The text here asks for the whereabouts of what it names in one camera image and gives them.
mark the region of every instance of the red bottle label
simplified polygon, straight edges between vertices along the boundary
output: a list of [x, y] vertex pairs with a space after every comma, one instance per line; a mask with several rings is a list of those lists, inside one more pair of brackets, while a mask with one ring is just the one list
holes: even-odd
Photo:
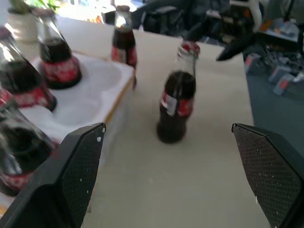
[[181, 99], [179, 101], [178, 114], [179, 116], [190, 116], [193, 111], [194, 99]]
[[125, 63], [136, 68], [137, 65], [136, 47], [130, 48], [128, 50], [124, 50], [112, 46], [112, 60], [119, 63]]
[[10, 189], [14, 191], [21, 191], [22, 188], [29, 181], [31, 175], [32, 175], [31, 173], [25, 175], [17, 175], [17, 176], [9, 176], [6, 174], [1, 174], [0, 179]]
[[174, 116], [176, 113], [180, 117], [190, 116], [193, 111], [194, 99], [177, 100], [163, 92], [161, 97], [161, 106], [167, 109], [167, 114]]
[[42, 61], [46, 78], [52, 82], [71, 82], [78, 76], [79, 61], [75, 57], [53, 64]]
[[52, 94], [45, 85], [39, 86], [29, 92], [14, 94], [14, 96], [18, 105], [22, 108], [32, 107], [35, 105], [49, 107], [49, 99], [53, 98]]

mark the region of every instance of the gray carpet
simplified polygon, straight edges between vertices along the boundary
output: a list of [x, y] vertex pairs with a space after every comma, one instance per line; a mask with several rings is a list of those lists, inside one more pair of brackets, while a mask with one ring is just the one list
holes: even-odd
[[304, 155], [304, 101], [275, 95], [267, 76], [247, 75], [254, 124], [284, 136]]

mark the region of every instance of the beige table surface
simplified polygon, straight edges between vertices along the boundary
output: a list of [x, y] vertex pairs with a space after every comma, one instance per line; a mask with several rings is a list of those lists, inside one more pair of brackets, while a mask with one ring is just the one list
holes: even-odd
[[[59, 19], [72, 49], [108, 56], [113, 27]], [[195, 110], [182, 142], [158, 141], [159, 98], [178, 38], [135, 32], [138, 87], [128, 122], [99, 171], [84, 228], [268, 228], [246, 180], [233, 123], [253, 123], [242, 57], [217, 63], [200, 44]], [[36, 45], [22, 45], [27, 58]]]

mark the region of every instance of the bottle cap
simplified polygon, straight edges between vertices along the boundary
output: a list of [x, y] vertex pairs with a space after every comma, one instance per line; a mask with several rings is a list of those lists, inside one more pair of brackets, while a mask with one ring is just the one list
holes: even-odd
[[130, 7], [126, 5], [116, 6], [116, 11], [118, 12], [130, 12]]
[[38, 18], [51, 18], [55, 15], [55, 12], [50, 8], [34, 8], [32, 12]]
[[0, 40], [4, 40], [12, 36], [11, 32], [4, 26], [0, 26]]
[[187, 52], [191, 55], [199, 56], [199, 54], [200, 54], [200, 47], [198, 46], [198, 44], [196, 42], [183, 41], [180, 48], [183, 52]]

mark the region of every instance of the glass bottle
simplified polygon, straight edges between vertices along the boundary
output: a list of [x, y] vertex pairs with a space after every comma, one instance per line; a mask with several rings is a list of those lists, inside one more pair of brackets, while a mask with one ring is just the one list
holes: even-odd
[[112, 60], [125, 63], [136, 69], [136, 42], [132, 30], [132, 20], [129, 6], [117, 6], [115, 15], [115, 30], [112, 42]]
[[46, 78], [48, 87], [65, 89], [76, 85], [82, 77], [78, 59], [59, 31], [55, 12], [52, 9], [33, 10], [38, 20], [40, 48], [40, 73]]
[[53, 111], [57, 100], [38, 71], [22, 56], [11, 33], [0, 27], [0, 83], [20, 107], [40, 105]]
[[199, 52], [199, 46], [193, 42], [183, 42], [178, 49], [175, 68], [169, 74], [160, 101], [157, 134], [164, 143], [178, 142], [186, 133], [186, 122], [193, 111]]
[[0, 180], [14, 193], [52, 154], [55, 144], [18, 109], [13, 95], [0, 90]]

